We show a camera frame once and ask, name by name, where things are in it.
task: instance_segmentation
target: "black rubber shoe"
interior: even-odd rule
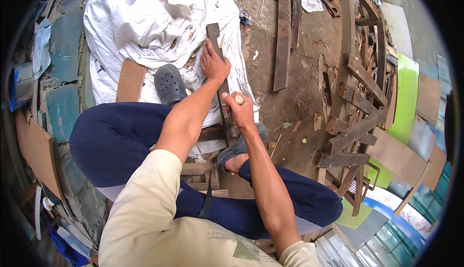
[[[167,64],[158,69],[154,75],[154,87],[161,102],[171,106],[187,97],[184,82],[179,70]]]
[[[261,138],[261,141],[263,141],[263,143],[264,143],[264,141],[267,138],[266,126],[264,126],[261,123],[255,123],[255,125],[256,125],[256,128],[258,128],[259,137]],[[218,159],[217,160],[217,169],[219,169],[219,170],[221,170],[223,172],[228,172],[228,170],[226,170],[224,168],[225,162],[227,160],[231,159],[232,157],[235,157],[237,155],[244,154],[244,153],[248,153],[247,144],[245,144],[245,139],[243,138],[243,136],[240,135],[239,139],[237,140],[237,142],[234,145],[224,149],[219,154],[219,156],[217,157],[217,159]]]

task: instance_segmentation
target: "man's right hand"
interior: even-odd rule
[[[237,95],[242,96],[245,100],[242,105],[239,105],[235,101],[235,96]],[[240,132],[248,129],[256,129],[255,120],[253,118],[253,101],[249,97],[235,91],[231,95],[222,93],[222,98],[226,105],[225,110],[227,113],[232,111],[233,120]]]

